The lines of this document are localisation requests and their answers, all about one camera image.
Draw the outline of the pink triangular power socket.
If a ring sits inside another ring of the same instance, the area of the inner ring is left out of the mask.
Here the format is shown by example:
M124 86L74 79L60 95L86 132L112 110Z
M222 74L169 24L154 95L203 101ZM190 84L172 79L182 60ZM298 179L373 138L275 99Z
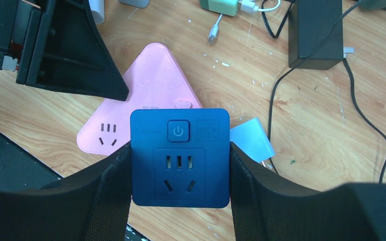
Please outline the pink triangular power socket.
M137 109L201 108L198 97L170 50L147 45L123 75L126 101L104 99L77 134L85 153L110 155L130 141L130 115Z

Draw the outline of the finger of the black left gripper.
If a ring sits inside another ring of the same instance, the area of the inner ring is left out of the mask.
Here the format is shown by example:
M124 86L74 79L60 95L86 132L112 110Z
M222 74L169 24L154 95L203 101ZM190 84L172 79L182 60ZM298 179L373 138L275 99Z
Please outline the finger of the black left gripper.
M16 83L125 101L129 88L101 38L88 1L40 1L32 11Z

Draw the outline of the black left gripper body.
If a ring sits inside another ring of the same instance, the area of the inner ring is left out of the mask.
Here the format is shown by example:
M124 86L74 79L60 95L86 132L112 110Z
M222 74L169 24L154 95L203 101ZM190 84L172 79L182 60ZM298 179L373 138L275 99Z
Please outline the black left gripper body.
M0 1L0 70L18 71L31 12L44 12L47 1Z

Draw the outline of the light blue small charger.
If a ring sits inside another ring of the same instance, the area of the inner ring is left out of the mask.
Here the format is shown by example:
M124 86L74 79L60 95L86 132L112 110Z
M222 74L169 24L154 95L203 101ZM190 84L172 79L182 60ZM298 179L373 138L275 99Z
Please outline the light blue small charger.
M275 151L257 117L231 128L230 141L257 163L275 156Z

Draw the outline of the black power adapter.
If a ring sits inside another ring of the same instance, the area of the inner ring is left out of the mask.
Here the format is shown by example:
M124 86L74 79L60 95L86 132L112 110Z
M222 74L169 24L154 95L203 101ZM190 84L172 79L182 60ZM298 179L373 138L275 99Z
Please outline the black power adapter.
M342 0L298 0L288 16L288 65L295 65L322 43L342 15ZM343 24L339 22L327 41L301 69L329 70L343 59Z

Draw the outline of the dark green cube socket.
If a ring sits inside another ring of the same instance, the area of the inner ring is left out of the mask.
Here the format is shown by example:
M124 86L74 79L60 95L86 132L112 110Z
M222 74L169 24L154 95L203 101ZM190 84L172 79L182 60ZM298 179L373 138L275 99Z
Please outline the dark green cube socket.
M359 7L368 11L385 9L386 0L363 0Z

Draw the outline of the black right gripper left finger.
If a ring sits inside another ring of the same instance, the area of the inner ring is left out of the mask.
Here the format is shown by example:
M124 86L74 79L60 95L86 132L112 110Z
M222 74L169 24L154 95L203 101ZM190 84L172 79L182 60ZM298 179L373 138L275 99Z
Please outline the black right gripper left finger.
M131 167L125 144L41 189L0 191L0 240L124 240Z

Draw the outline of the green USB charger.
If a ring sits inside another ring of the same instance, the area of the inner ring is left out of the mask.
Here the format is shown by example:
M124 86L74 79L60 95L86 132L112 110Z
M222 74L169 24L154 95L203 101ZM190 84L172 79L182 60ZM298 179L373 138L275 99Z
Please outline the green USB charger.
M228 16L236 16L238 12L237 0L199 0L201 8Z

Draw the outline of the blue cube power socket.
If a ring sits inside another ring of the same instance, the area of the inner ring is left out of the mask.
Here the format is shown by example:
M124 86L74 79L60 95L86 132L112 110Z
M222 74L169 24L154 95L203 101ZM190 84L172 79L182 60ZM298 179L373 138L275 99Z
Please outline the blue cube power socket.
M130 134L135 204L228 205L230 117L226 110L139 109L130 116Z

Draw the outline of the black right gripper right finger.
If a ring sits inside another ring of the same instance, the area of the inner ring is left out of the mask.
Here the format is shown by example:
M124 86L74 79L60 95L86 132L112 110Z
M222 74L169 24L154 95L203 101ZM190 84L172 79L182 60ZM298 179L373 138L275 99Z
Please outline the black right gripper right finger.
M230 148L236 240L386 240L386 184L346 183L320 192Z

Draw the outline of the white USB charger plug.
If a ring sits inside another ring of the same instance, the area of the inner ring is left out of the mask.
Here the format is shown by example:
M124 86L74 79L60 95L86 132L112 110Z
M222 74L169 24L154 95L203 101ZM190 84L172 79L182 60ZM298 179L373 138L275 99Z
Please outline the white USB charger plug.
M102 24L105 21L105 1L89 0L89 6L93 20L96 24Z

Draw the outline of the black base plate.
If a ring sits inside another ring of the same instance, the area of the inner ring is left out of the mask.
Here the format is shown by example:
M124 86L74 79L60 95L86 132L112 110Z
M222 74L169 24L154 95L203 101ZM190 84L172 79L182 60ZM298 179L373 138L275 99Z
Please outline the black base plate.
M61 175L0 132L0 191L41 189L60 179Z

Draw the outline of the light blue power strip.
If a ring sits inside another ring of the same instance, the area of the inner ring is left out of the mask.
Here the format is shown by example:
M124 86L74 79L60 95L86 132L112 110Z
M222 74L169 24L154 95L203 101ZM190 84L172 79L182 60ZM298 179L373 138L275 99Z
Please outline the light blue power strip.
M136 8L144 9L149 5L150 0L118 0L120 3Z

